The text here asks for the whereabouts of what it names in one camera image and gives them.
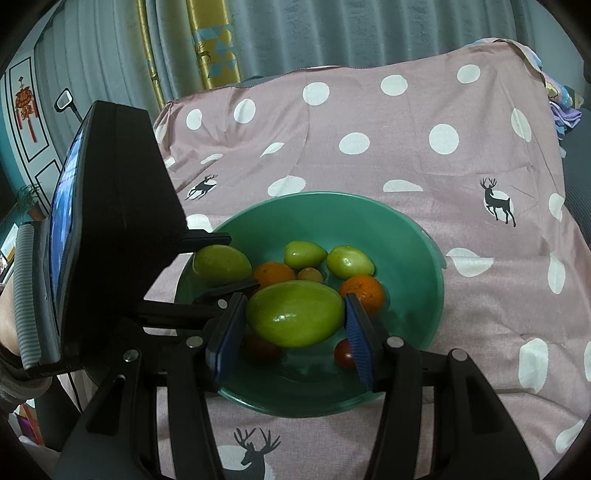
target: polka dot blanket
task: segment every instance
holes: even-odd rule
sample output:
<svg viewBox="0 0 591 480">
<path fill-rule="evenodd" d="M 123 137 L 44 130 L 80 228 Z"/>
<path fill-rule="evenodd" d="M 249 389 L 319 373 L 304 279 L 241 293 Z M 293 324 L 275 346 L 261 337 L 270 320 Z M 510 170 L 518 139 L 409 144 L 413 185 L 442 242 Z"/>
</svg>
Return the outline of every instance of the polka dot blanket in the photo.
<svg viewBox="0 0 591 480">
<path fill-rule="evenodd" d="M 191 228 L 211 231 L 270 197 L 312 190 L 363 195 L 413 218 L 447 258 L 430 350 L 470 353 L 541 475 L 569 448 L 591 411 L 591 254 L 563 207 L 543 77 L 516 45 L 299 70 L 198 93 L 169 103 L 155 136 Z M 179 256 L 148 297 L 172 301 L 187 259 Z M 209 400 L 224 467 L 261 480 L 362 478 L 381 406 L 294 420 Z M 428 394 L 423 417 L 417 475 L 430 461 Z M 165 406 L 160 420 L 163 470 L 172 475 Z M 259 428 L 281 444 L 243 465 L 234 433 L 254 428 L 257 450 Z"/>
</svg>

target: green bowl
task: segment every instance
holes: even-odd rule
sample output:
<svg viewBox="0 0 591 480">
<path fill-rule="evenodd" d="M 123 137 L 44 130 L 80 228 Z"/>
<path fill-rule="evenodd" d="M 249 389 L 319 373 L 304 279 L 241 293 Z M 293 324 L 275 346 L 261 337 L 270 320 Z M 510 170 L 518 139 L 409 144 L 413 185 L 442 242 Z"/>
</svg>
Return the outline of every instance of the green bowl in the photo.
<svg viewBox="0 0 591 480">
<path fill-rule="evenodd" d="M 375 277 L 387 292 L 379 318 L 392 335 L 426 349 L 443 310 L 445 259 L 426 232 L 400 212 L 374 200 L 334 192 L 297 193 L 255 205 L 230 218 L 216 231 L 228 232 L 231 245 L 256 268 L 283 262 L 292 240 L 315 242 L 330 251 L 352 245 L 376 266 Z M 203 292 L 189 259 L 178 281 L 175 302 L 191 303 Z M 323 264 L 326 283 L 342 280 Z M 254 365 L 239 357 L 235 372 L 219 393 L 245 407 L 280 417 L 318 417 L 349 410 L 377 394 L 369 392 L 356 372 L 335 364 L 333 350 L 345 338 L 339 330 L 311 347 L 286 349 L 280 362 Z"/>
</svg>

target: red cherry tomato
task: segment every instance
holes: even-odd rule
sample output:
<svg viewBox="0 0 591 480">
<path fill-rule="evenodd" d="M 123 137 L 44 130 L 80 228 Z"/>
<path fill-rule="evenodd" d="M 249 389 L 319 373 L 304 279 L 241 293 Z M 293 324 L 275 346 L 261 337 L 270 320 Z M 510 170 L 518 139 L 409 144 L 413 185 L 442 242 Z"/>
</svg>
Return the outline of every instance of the red cherry tomato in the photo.
<svg viewBox="0 0 591 480">
<path fill-rule="evenodd" d="M 258 335 L 246 334 L 242 339 L 242 352 L 250 361 L 266 364 L 279 360 L 283 355 L 283 348 L 267 342 Z"/>
<path fill-rule="evenodd" d="M 335 361 L 347 370 L 353 370 L 355 368 L 355 361 L 353 360 L 353 355 L 351 355 L 351 347 L 347 339 L 337 343 L 335 347 Z"/>
</svg>

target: deer print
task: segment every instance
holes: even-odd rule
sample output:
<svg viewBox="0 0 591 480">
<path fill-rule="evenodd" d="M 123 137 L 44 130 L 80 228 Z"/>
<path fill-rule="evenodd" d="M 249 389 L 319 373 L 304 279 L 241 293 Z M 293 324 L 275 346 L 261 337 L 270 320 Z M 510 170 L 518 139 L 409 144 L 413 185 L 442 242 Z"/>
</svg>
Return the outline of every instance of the deer print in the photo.
<svg viewBox="0 0 591 480">
<path fill-rule="evenodd" d="M 499 217 L 496 214 L 496 209 L 501 208 L 503 212 L 505 212 L 505 224 L 509 223 L 509 215 L 513 219 L 513 226 L 515 226 L 515 217 L 513 213 L 511 213 L 511 199 L 498 199 L 495 198 L 494 194 L 492 193 L 493 187 L 496 185 L 496 179 L 488 179 L 488 187 L 486 186 L 486 180 L 482 179 L 480 181 L 480 186 L 484 189 L 484 201 L 486 202 L 486 208 L 488 211 L 495 215 L 495 218 L 498 220 Z"/>
<path fill-rule="evenodd" d="M 205 175 L 205 178 L 200 183 L 197 183 L 189 193 L 187 194 L 187 199 L 194 200 L 195 198 L 199 200 L 203 197 L 209 190 L 217 185 L 217 182 L 214 180 L 217 175 Z"/>
<path fill-rule="evenodd" d="M 269 431 L 268 436 L 266 436 L 265 432 L 263 432 L 262 429 L 259 429 L 262 433 L 262 437 L 265 439 L 265 446 L 257 451 L 255 450 L 252 442 L 246 443 L 255 430 L 256 429 L 252 429 L 250 433 L 245 430 L 244 437 L 242 436 L 240 429 L 236 429 L 236 432 L 234 432 L 234 438 L 236 439 L 236 442 L 246 450 L 241 464 L 248 465 L 248 468 L 245 468 L 244 470 L 224 469 L 224 477 L 226 480 L 264 480 L 265 455 L 267 455 L 267 453 L 271 453 L 273 450 L 279 447 L 281 444 L 279 439 L 281 437 L 277 437 L 273 442 L 271 442 L 271 432 Z"/>
</svg>

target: cable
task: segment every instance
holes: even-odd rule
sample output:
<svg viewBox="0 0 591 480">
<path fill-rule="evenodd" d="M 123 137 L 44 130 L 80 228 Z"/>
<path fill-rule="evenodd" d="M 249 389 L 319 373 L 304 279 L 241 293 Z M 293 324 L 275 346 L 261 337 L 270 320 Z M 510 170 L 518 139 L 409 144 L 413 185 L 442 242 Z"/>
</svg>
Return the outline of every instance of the cable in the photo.
<svg viewBox="0 0 591 480">
<path fill-rule="evenodd" d="M 68 378 L 70 379 L 70 384 L 72 385 L 72 390 L 74 390 L 74 396 L 76 397 L 76 404 L 78 405 L 78 409 L 80 410 L 80 413 L 82 413 L 82 405 L 80 403 L 80 397 L 78 396 L 78 390 L 76 389 L 76 386 L 74 385 L 74 380 L 72 379 L 72 374 L 70 372 L 68 372 Z"/>
</svg>

